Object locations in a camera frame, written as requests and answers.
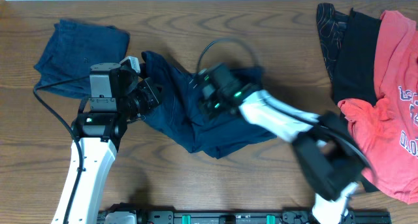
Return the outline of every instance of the folded black garment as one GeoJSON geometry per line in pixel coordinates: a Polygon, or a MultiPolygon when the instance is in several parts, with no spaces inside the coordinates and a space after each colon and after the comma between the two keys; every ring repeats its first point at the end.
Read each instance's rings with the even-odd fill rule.
{"type": "Polygon", "coordinates": [[[380,23],[353,10],[349,16],[342,14],[330,3],[318,5],[319,40],[335,104],[348,98],[376,104],[374,55],[380,23]]]}
{"type": "MultiPolygon", "coordinates": [[[[178,70],[154,52],[142,52],[141,77],[162,85],[162,105],[145,116],[145,123],[183,146],[189,153],[204,151],[221,158],[248,144],[264,142],[276,135],[240,116],[224,113],[209,120],[199,110],[202,90],[194,74],[178,70]]],[[[262,67],[232,70],[243,82],[261,84],[262,67]]]]}
{"type": "MultiPolygon", "coordinates": [[[[35,69],[40,72],[37,86],[87,76],[98,63],[119,63],[126,54],[129,34],[115,27],[80,24],[60,20],[35,69]]],[[[65,97],[90,95],[89,80],[45,89],[65,97]]]]}

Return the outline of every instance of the red cloth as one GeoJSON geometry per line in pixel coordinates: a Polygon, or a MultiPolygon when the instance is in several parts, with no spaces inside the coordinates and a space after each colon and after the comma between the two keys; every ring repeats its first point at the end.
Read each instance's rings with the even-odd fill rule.
{"type": "MultiPolygon", "coordinates": [[[[418,33],[397,11],[381,15],[374,62],[373,107],[358,99],[338,103],[348,130],[374,166],[386,195],[418,202],[418,33]]],[[[374,182],[370,170],[364,177],[374,182]]]]}

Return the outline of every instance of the wooden surface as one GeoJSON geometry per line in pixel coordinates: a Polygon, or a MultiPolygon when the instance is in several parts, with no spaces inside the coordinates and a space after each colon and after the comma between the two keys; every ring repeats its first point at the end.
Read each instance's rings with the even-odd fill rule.
{"type": "MultiPolygon", "coordinates": [[[[71,140],[65,128],[32,95],[33,69],[53,24],[73,18],[115,25],[131,34],[129,55],[153,50],[193,71],[203,48],[219,37],[240,37],[254,46],[265,84],[279,99],[303,110],[338,109],[317,36],[322,1],[37,1],[8,2],[0,9],[0,223],[48,223],[67,175],[71,140]]],[[[378,17],[399,10],[418,20],[417,1],[330,1],[378,17]]],[[[249,65],[246,53],[218,45],[204,65],[249,65]]],[[[68,122],[78,101],[42,93],[68,122]]],[[[276,210],[309,207],[314,195],[289,145],[280,140],[246,146],[223,159],[181,146],[144,123],[130,125],[108,176],[101,208],[119,202],[173,206],[178,210],[276,210]]],[[[394,223],[416,223],[418,204],[382,193],[357,195],[356,209],[383,208],[394,223]]]]}

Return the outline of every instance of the dark blue cloth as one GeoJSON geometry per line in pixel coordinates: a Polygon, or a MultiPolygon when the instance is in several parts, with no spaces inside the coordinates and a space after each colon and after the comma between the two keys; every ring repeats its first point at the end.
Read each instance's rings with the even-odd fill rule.
{"type": "MultiPolygon", "coordinates": [[[[60,20],[35,69],[41,74],[37,86],[86,76],[98,63],[119,63],[126,54],[129,34],[115,27],[60,20]]],[[[66,97],[90,95],[88,79],[45,89],[66,97]]]]}
{"type": "MultiPolygon", "coordinates": [[[[246,122],[240,116],[224,113],[212,120],[201,114],[198,101],[202,91],[194,74],[178,70],[154,52],[142,52],[142,77],[162,85],[162,105],[145,116],[145,123],[182,145],[189,153],[204,151],[221,158],[248,144],[276,138],[266,129],[246,122]]],[[[233,70],[243,82],[261,84],[262,67],[233,70]]]]}

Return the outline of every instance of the black cable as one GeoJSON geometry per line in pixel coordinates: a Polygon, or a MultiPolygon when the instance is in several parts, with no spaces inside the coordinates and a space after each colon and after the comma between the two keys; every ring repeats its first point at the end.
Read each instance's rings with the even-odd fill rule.
{"type": "Polygon", "coordinates": [[[338,138],[340,140],[342,140],[345,144],[347,144],[362,160],[362,162],[366,165],[366,167],[368,167],[373,174],[373,183],[377,183],[378,181],[378,177],[376,174],[376,171],[374,170],[372,164],[368,161],[367,157],[356,147],[354,146],[352,143],[350,143],[350,139],[348,139],[347,136],[343,135],[342,133],[339,133],[337,131],[333,131],[332,129],[329,129],[328,127],[325,127],[323,125],[318,125],[314,122],[305,120],[304,118],[301,118],[299,116],[295,116],[292,115],[286,111],[283,111],[277,107],[275,107],[273,104],[270,104],[264,97],[259,95],[259,98],[264,102],[264,104],[268,105],[269,107],[273,108],[274,110],[277,110],[278,112],[281,112],[282,114],[285,114],[286,116],[289,116],[295,120],[301,121],[302,123],[306,123],[308,125],[311,125],[313,128],[316,128],[319,131],[325,131],[326,133],[328,133],[329,135],[338,138]]]}
{"type": "Polygon", "coordinates": [[[46,102],[44,102],[41,99],[41,97],[39,97],[37,91],[40,90],[40,89],[50,88],[50,87],[57,86],[57,85],[60,85],[60,84],[66,84],[66,83],[69,83],[69,82],[75,82],[75,81],[82,80],[82,79],[85,79],[85,78],[89,78],[89,76],[83,76],[83,77],[75,78],[75,79],[72,79],[72,80],[60,81],[60,82],[56,82],[56,83],[53,83],[53,84],[47,84],[45,86],[38,86],[38,87],[35,86],[33,88],[33,94],[34,94],[34,96],[38,99],[38,101],[43,106],[45,106],[45,108],[47,110],[49,110],[49,112],[51,112],[64,125],[64,127],[66,128],[66,130],[68,130],[68,132],[70,133],[71,138],[74,140],[74,143],[76,144],[76,147],[77,147],[78,160],[79,160],[79,162],[78,162],[78,168],[77,168],[77,176],[76,176],[76,180],[74,182],[74,186],[72,187],[70,199],[68,200],[67,209],[65,210],[63,224],[67,224],[68,223],[68,217],[69,217],[69,214],[70,214],[72,202],[73,202],[74,196],[76,194],[76,190],[77,190],[77,187],[78,187],[78,183],[80,181],[81,173],[82,173],[82,171],[84,169],[84,167],[83,167],[84,166],[84,158],[83,158],[83,153],[82,153],[82,150],[81,150],[80,143],[78,143],[78,140],[76,139],[76,137],[74,135],[74,132],[72,131],[71,127],[68,125],[68,123],[54,109],[52,109],[48,104],[46,104],[46,102]]]}
{"type": "Polygon", "coordinates": [[[212,47],[214,44],[219,43],[219,42],[233,42],[236,44],[239,44],[241,47],[243,47],[243,49],[245,49],[251,56],[253,63],[255,66],[259,66],[259,59],[257,57],[257,55],[255,55],[254,50],[248,45],[246,44],[244,41],[237,39],[237,38],[232,38],[232,37],[226,37],[226,38],[220,38],[220,39],[216,39],[214,41],[212,41],[210,44],[208,44],[208,46],[202,51],[201,55],[199,56],[199,60],[197,61],[197,65],[196,65],[196,73],[199,73],[199,69],[201,67],[201,62],[202,62],[202,58],[205,55],[205,53],[209,50],[210,47],[212,47]]]}

